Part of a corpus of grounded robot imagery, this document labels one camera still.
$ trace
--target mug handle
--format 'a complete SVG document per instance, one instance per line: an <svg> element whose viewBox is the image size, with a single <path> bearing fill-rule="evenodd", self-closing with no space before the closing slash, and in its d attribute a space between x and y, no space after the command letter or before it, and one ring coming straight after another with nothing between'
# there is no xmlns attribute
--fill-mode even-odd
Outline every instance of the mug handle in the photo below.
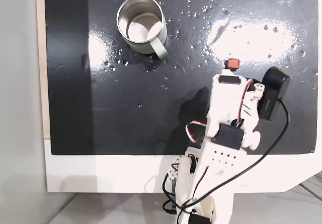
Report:
<svg viewBox="0 0 322 224"><path fill-rule="evenodd" d="M166 48L163 46L163 44L161 43L161 41L157 37L152 39L150 41L150 44L160 59L162 59L163 57L165 57L168 54Z"/></svg>

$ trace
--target wooden edge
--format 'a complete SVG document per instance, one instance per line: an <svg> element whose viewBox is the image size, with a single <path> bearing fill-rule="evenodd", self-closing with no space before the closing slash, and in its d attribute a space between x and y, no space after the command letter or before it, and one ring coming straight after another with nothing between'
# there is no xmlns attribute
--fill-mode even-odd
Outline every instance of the wooden edge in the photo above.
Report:
<svg viewBox="0 0 322 224"><path fill-rule="evenodd" d="M50 139L45 0L36 0L36 4L42 126L44 139Z"/></svg>

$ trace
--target black mat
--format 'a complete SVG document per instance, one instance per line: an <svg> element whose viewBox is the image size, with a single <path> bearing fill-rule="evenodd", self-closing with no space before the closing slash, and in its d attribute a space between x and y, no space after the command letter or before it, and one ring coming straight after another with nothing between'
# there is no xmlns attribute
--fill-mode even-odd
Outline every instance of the black mat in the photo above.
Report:
<svg viewBox="0 0 322 224"><path fill-rule="evenodd" d="M45 0L54 155L183 154L184 127L205 120L212 77L229 57L244 77L261 80L273 65L291 76L291 124L272 153L314 151L317 0L156 0L168 23L163 60L127 46L116 26L123 1ZM261 120L253 153L284 123L283 112Z"/></svg>

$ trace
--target black cable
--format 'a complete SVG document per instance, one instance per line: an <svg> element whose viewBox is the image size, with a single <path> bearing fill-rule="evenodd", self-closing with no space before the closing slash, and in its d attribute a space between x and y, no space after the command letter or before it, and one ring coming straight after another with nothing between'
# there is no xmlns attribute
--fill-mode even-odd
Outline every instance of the black cable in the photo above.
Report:
<svg viewBox="0 0 322 224"><path fill-rule="evenodd" d="M180 218L180 216L181 216L181 214L182 214L182 211L183 211L183 208L181 209L181 211L179 212L179 215L178 215L178 217L177 217L177 224L179 224L179 218Z"/></svg>
<svg viewBox="0 0 322 224"><path fill-rule="evenodd" d="M317 194L315 194L313 191L311 191L309 188L307 188L305 185L303 185L302 183L298 184L299 186L301 186L304 190L306 190L307 192L309 192L310 194L312 194L314 197L316 197L317 199L319 199L320 201L322 201L322 198L319 197Z"/></svg>
<svg viewBox="0 0 322 224"><path fill-rule="evenodd" d="M162 183L162 190L164 192L164 194L166 195L166 197L169 199L169 201L171 201L174 205L176 205L177 208L181 209L182 211L184 211L185 213L187 214L191 214L191 212L187 212L185 211L181 206L179 206L172 198L171 198L171 195L173 195L172 193L169 193L167 192L166 190L166 181L167 181L167 178L168 178L169 174L167 173L166 176L165 176L165 179L163 180L163 183Z"/></svg>
<svg viewBox="0 0 322 224"><path fill-rule="evenodd" d="M290 116L288 114L287 108L284 104L284 102L281 99L277 100L283 107L285 114L286 114L286 124L282 130L282 132L280 133L280 135L277 137L277 139L274 141L274 143L270 146L270 148L263 154L262 157L260 157L259 160L257 160L255 163L253 163L252 165L250 165L248 168L246 168L245 170L241 171L239 174L231 177L229 180L226 180L225 182L221 183L220 185L216 186L215 188L211 189L210 191L208 191L206 194L204 194L202 197L200 197L198 200L185 205L185 207L182 208L183 211L185 211L186 208L189 208L191 206L194 206L195 204L199 203L200 201L204 200L206 197L208 197L212 192L218 190L220 187L230 183L231 181L237 179L239 176L243 175L244 173L248 172L249 170L251 170L253 167L255 167L257 164L259 164L271 151L272 149L278 144L279 140L283 137L284 133L286 132L289 122L290 122Z"/></svg>
<svg viewBox="0 0 322 224"><path fill-rule="evenodd" d="M166 212L166 213L169 213L171 215L175 215L177 214L177 210L174 210L174 209L167 209L166 208L166 205L170 202L170 200L167 200L165 203L163 203L162 205L162 209Z"/></svg>

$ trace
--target water droplet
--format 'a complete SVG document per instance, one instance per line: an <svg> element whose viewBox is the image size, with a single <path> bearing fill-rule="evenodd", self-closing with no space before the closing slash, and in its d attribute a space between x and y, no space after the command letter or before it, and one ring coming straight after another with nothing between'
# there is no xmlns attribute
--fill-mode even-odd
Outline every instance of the water droplet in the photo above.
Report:
<svg viewBox="0 0 322 224"><path fill-rule="evenodd" d="M305 54L306 54L306 53L305 53L305 51L304 51L304 49L300 50L300 52L299 52L299 53L300 53L300 56L302 56L302 57L304 57L304 56L305 56Z"/></svg>

